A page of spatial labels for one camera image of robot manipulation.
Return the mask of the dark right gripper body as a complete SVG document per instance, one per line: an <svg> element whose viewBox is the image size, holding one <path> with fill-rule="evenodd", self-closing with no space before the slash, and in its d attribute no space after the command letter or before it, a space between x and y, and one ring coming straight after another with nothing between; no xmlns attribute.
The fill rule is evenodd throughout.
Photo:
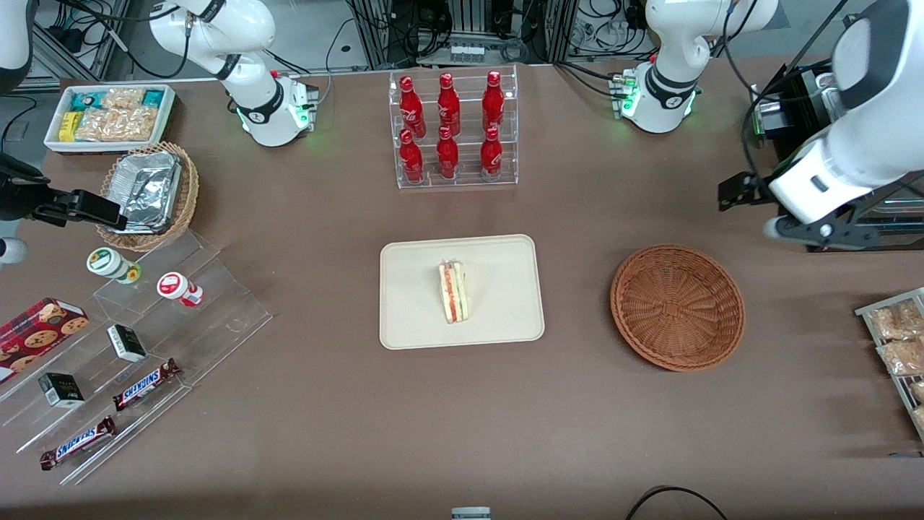
<svg viewBox="0 0 924 520"><path fill-rule="evenodd" d="M1 220L29 217L37 208L52 203L53 190L39 169L11 155L1 155Z"/></svg>

